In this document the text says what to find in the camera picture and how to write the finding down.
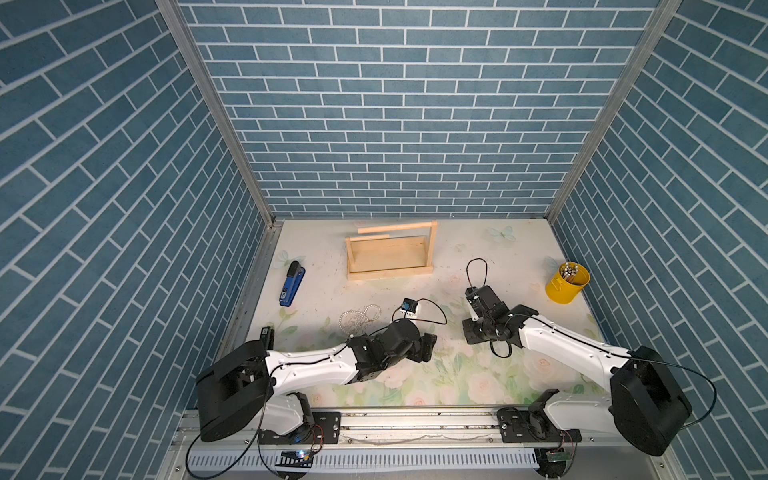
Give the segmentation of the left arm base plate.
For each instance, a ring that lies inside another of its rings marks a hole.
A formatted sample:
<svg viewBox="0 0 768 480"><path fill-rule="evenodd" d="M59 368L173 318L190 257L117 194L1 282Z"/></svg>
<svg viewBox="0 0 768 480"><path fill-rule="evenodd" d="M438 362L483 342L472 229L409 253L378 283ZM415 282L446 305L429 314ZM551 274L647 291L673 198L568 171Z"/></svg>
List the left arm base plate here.
<svg viewBox="0 0 768 480"><path fill-rule="evenodd" d="M312 411L309 426L300 426L293 433L278 435L264 428L259 434L260 445L309 445L313 442L336 445L341 427L340 411Z"/></svg>

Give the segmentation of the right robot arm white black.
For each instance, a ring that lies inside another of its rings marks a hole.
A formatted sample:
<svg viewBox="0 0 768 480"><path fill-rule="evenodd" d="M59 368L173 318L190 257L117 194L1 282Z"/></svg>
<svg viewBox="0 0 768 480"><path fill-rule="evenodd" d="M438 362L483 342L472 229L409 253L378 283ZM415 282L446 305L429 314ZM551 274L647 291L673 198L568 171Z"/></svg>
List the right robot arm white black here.
<svg viewBox="0 0 768 480"><path fill-rule="evenodd" d="M599 385L603 395L568 394L550 389L533 403L539 417L559 430L586 429L622 436L641 452L664 454L692 407L653 349L597 342L519 304L508 308L489 286L469 287L472 310L462 321L467 343L504 342L548 356Z"/></svg>

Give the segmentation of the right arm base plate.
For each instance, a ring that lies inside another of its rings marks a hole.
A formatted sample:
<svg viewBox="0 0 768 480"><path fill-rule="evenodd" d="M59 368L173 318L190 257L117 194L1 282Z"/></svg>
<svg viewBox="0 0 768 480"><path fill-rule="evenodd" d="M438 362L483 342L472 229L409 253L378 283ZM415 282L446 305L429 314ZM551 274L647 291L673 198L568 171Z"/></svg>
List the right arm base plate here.
<svg viewBox="0 0 768 480"><path fill-rule="evenodd" d="M507 406L496 412L496 418L504 443L549 442L560 444L582 441L582 435L578 429L561 430L542 411L530 412L526 409Z"/></svg>

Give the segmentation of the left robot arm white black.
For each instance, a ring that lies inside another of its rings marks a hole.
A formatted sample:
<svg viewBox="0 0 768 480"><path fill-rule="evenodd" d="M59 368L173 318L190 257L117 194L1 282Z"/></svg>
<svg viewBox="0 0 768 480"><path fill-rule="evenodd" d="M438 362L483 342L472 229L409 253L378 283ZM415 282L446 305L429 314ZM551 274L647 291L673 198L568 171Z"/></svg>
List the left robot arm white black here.
<svg viewBox="0 0 768 480"><path fill-rule="evenodd" d="M437 340L411 320L398 319L323 350L279 352L247 341L196 379L201 440L234 435L256 416L277 435L302 434L314 425L305 389L373 380L403 360L426 363Z"/></svg>

